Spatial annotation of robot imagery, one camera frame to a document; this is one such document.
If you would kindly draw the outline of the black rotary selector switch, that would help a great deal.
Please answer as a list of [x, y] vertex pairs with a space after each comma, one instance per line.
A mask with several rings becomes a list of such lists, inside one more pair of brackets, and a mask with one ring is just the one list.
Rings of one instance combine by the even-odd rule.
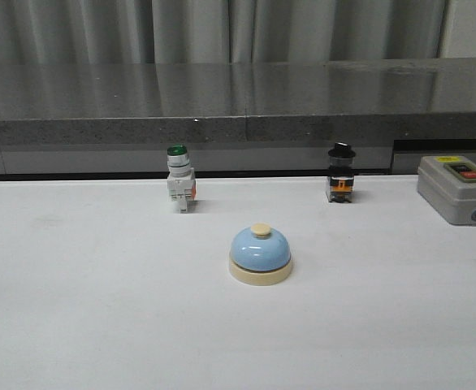
[[353, 160], [356, 153], [352, 146], [336, 142], [328, 151], [329, 168], [326, 195], [329, 202], [351, 202], [353, 197]]

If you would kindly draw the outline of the grey stone counter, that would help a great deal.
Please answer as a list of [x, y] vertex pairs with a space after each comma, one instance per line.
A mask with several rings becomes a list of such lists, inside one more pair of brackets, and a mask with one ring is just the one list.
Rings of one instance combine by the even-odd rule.
[[476, 162], [476, 58], [263, 64], [0, 65], [0, 180], [362, 174], [428, 154]]

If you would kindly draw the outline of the blue desk bell cream base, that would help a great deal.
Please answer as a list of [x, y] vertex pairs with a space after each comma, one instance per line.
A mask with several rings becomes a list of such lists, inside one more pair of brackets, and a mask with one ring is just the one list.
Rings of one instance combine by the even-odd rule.
[[266, 223], [238, 232], [229, 252], [230, 274], [242, 283], [269, 286], [292, 273], [292, 253], [286, 237]]

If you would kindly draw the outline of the grey push button switch box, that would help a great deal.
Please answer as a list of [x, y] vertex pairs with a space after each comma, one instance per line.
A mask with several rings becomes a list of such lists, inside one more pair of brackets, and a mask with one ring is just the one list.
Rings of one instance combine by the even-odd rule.
[[476, 226], [476, 163], [467, 157], [422, 157], [417, 190], [448, 223]]

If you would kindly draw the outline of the grey curtain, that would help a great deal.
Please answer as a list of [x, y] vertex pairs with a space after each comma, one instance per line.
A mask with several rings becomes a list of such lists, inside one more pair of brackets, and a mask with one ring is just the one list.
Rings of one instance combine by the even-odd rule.
[[476, 58], [476, 1], [0, 1], [0, 64]]

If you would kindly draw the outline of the green push button switch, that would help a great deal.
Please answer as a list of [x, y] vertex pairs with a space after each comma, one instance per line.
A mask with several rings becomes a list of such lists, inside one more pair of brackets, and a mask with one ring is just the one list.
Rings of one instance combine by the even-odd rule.
[[194, 168], [191, 166], [185, 145], [167, 148], [167, 189], [170, 199], [177, 203], [179, 212], [188, 212], [189, 202], [194, 201], [197, 184]]

